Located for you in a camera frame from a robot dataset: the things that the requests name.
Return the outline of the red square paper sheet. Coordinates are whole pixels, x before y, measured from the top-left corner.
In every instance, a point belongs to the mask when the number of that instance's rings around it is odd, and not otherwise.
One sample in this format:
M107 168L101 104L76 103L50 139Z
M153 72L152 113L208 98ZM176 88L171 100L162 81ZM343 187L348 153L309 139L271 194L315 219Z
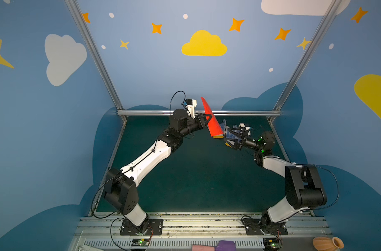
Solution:
M213 114L213 112L212 112L209 104L207 103L207 101L203 97L201 98L201 100L202 100L202 103L204 106L205 114L212 114L213 115L212 119L208 123L208 129L209 129L210 135L214 139L222 139L224 136L223 136L223 130L222 130L221 126L219 125L219 123L218 123L215 115Z

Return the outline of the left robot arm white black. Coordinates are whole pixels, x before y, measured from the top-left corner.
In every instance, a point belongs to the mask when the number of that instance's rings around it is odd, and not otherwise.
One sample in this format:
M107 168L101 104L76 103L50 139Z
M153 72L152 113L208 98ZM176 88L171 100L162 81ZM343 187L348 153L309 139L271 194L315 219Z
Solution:
M138 186L141 181L182 145L185 136L208 127L212 122L213 113L210 111L192 117L184 109L175 110L169 116L169 126L149 149L121 169L108 171L102 197L133 227L144 232L149 226L149 215L139 205Z

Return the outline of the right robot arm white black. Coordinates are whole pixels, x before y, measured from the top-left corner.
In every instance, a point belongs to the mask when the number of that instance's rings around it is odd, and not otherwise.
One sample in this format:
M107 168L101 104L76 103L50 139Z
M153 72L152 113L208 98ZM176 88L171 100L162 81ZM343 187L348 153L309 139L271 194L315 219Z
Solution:
M254 162L285 179L285 196L262 216L262 224L280 223L297 213L324 206L327 195L318 169L314 165L299 165L272 155L275 135L268 131L258 139L251 138L250 128L241 124L224 127L226 145L234 150L248 148L254 151Z

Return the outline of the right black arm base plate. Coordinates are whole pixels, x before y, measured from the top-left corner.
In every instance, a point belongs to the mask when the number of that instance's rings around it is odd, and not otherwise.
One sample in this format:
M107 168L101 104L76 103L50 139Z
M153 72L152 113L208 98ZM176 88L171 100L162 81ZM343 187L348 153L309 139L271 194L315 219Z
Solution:
M288 235L285 223L273 223L269 220L254 218L243 218L247 235Z

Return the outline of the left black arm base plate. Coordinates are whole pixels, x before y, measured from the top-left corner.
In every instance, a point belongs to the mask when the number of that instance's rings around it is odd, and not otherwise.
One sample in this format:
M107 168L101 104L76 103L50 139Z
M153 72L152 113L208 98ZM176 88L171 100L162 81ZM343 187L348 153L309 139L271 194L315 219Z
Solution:
M121 236L130 235L161 235L163 227L163 219L149 219L146 218L139 226L134 225L128 219L124 219L120 228Z

